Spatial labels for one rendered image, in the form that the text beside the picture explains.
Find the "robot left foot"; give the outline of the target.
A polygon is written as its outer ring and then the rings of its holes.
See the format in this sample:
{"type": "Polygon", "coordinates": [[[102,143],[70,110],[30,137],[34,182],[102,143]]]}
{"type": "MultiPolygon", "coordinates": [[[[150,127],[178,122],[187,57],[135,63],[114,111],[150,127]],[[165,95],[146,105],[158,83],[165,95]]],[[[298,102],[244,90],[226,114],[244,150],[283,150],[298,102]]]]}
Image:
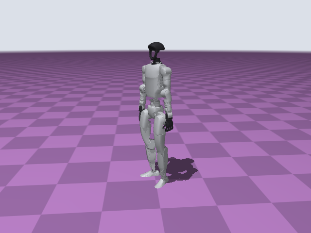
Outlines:
{"type": "Polygon", "coordinates": [[[166,182],[169,181],[169,178],[166,176],[166,179],[160,179],[159,182],[155,185],[155,188],[161,188],[165,185],[166,182]]]}

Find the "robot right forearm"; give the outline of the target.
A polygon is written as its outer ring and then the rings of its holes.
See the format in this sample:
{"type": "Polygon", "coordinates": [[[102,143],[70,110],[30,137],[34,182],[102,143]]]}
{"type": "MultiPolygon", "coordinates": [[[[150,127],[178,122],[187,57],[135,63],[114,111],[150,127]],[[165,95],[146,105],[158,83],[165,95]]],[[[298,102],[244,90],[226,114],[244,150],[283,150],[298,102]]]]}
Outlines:
{"type": "Polygon", "coordinates": [[[142,91],[140,91],[140,100],[139,100],[139,106],[142,106],[142,109],[145,109],[145,104],[146,104],[146,92],[143,93],[142,91]]]}

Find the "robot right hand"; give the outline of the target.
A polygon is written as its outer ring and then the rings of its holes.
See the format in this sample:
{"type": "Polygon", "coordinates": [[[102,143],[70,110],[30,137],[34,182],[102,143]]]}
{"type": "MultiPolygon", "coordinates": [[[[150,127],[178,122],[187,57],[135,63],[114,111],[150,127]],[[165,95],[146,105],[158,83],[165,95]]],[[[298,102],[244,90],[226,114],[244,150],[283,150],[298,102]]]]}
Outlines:
{"type": "Polygon", "coordinates": [[[139,113],[139,121],[140,121],[140,115],[141,115],[141,111],[143,111],[144,109],[142,109],[142,106],[140,105],[139,106],[139,111],[140,111],[140,113],[139,113]]]}

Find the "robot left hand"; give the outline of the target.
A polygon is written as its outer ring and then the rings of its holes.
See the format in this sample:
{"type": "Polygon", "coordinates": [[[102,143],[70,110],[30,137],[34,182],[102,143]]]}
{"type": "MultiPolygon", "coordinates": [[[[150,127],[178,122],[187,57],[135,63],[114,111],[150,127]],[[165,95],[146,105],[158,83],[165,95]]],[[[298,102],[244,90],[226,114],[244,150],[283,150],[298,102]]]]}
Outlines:
{"type": "Polygon", "coordinates": [[[172,121],[172,117],[168,118],[167,113],[165,114],[165,118],[166,118],[166,122],[165,122],[165,125],[163,126],[163,129],[164,127],[166,127],[165,132],[168,132],[173,129],[173,121],[172,121]]]}

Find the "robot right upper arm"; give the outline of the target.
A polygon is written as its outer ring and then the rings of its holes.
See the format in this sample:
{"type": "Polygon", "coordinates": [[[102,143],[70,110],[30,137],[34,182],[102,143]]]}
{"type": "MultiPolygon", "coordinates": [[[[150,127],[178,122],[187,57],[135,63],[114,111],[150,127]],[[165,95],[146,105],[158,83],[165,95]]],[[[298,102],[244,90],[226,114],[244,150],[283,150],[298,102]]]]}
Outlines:
{"type": "Polygon", "coordinates": [[[142,91],[143,93],[146,92],[146,89],[145,89],[145,66],[142,67],[142,81],[143,81],[143,84],[139,87],[140,91],[142,91]]]}

